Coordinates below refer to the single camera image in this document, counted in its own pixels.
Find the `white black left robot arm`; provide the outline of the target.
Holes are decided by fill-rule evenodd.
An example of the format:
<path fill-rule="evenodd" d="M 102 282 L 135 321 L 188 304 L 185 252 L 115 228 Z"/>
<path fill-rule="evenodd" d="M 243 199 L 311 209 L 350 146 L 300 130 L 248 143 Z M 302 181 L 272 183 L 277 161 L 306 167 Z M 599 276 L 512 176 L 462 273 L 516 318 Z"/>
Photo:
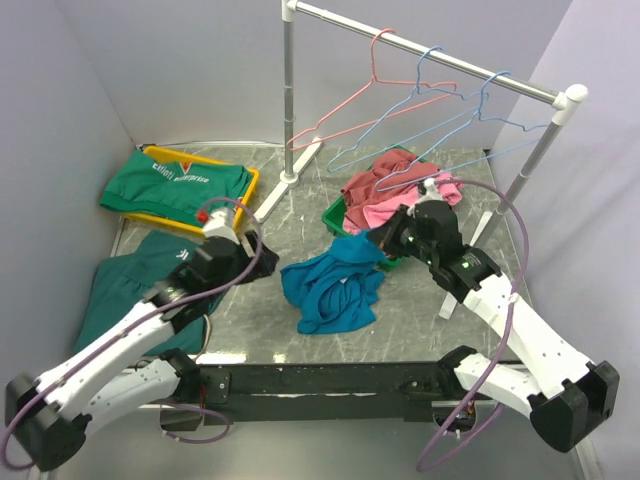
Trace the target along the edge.
<path fill-rule="evenodd" d="M 86 348 L 37 378 L 15 377 L 5 390 L 5 436 L 17 440 L 31 466 L 49 472 L 90 434 L 141 405 L 199 401 L 200 368 L 178 348 L 133 373 L 125 370 L 206 314 L 231 287 L 272 275 L 278 261 L 255 230 L 206 238 Z"/>

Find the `teal blue t shirt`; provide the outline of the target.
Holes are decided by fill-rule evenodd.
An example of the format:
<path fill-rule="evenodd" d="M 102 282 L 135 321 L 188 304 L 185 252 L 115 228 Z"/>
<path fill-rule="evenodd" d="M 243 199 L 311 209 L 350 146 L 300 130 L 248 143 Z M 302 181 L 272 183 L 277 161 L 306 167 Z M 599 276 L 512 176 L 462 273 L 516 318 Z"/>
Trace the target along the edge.
<path fill-rule="evenodd" d="M 300 311 L 297 332 L 348 333 L 373 323 L 372 306 L 385 279 L 377 265 L 384 259 L 383 252 L 361 232 L 336 238 L 326 252 L 284 267 L 284 297 Z"/>

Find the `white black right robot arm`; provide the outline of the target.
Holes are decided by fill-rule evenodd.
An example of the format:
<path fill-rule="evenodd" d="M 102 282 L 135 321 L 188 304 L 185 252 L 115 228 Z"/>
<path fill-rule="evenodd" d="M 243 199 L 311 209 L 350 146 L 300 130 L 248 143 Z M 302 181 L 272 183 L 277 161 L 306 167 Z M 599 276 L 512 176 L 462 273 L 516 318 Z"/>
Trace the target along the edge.
<path fill-rule="evenodd" d="M 489 255 L 463 241 L 446 202 L 401 206 L 367 237 L 386 254 L 427 265 L 436 284 L 499 334 L 526 368 L 492 365 L 458 348 L 443 357 L 447 368 L 437 376 L 445 396 L 457 399 L 477 389 L 528 417 L 538 436 L 562 453 L 610 418 L 618 371 L 607 361 L 594 363 L 554 331 Z"/>

